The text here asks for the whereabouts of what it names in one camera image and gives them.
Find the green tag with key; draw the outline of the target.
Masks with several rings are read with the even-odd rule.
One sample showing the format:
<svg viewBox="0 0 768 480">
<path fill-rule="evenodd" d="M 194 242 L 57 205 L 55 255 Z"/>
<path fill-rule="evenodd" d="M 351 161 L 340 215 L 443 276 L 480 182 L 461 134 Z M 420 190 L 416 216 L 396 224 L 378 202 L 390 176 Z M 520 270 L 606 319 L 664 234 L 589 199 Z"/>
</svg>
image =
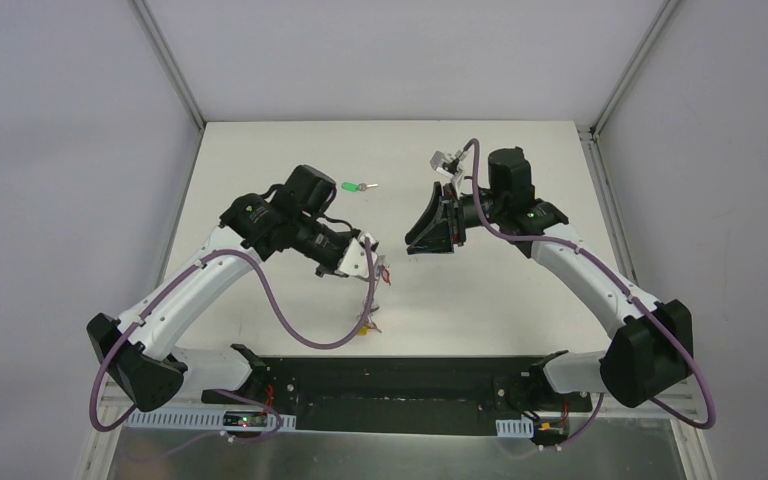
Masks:
<svg viewBox="0 0 768 480">
<path fill-rule="evenodd" d="M 377 188 L 378 184 L 342 182 L 340 188 L 346 192 L 359 193 Z"/>
</svg>

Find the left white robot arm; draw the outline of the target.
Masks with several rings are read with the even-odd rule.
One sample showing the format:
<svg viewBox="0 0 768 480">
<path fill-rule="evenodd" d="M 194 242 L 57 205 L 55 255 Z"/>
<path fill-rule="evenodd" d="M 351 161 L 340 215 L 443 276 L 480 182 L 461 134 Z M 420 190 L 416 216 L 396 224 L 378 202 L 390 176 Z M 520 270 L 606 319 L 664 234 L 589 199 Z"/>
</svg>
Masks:
<svg viewBox="0 0 768 480">
<path fill-rule="evenodd" d="M 266 193 L 236 198 L 208 238 L 172 276 L 137 305 L 117 316 L 97 314 L 87 333 L 109 376 L 141 412 L 156 410 L 183 391 L 227 390 L 241 404 L 257 402 L 265 378 L 257 357 L 240 346 L 184 349 L 178 342 L 227 289 L 243 276 L 258 276 L 270 304 L 277 299 L 263 265 L 276 253 L 297 252 L 317 265 L 319 277 L 333 275 L 367 282 L 357 324 L 372 312 L 383 272 L 378 241 L 353 227 L 330 228 L 326 211 L 335 199 L 335 181 L 309 165 Z"/>
</svg>

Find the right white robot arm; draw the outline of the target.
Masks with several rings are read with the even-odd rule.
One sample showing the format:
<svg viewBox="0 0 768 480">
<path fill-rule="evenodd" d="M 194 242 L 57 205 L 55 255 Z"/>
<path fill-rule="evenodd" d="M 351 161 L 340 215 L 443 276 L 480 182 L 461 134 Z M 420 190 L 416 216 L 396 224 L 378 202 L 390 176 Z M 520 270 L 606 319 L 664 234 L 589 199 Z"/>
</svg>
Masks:
<svg viewBox="0 0 768 480">
<path fill-rule="evenodd" d="M 591 253 L 553 204 L 537 198 L 519 147 L 488 158 L 490 185 L 461 187 L 465 153 L 437 151 L 430 165 L 445 177 L 432 187 L 424 212 L 405 234 L 410 255 L 451 254 L 471 228 L 494 227 L 525 257 L 558 278 L 594 315 L 610 340 L 604 351 L 551 354 L 529 369 L 529 400 L 555 408 L 573 392 L 605 393 L 634 408 L 692 373 L 692 318 L 678 300 L 662 302 Z"/>
</svg>

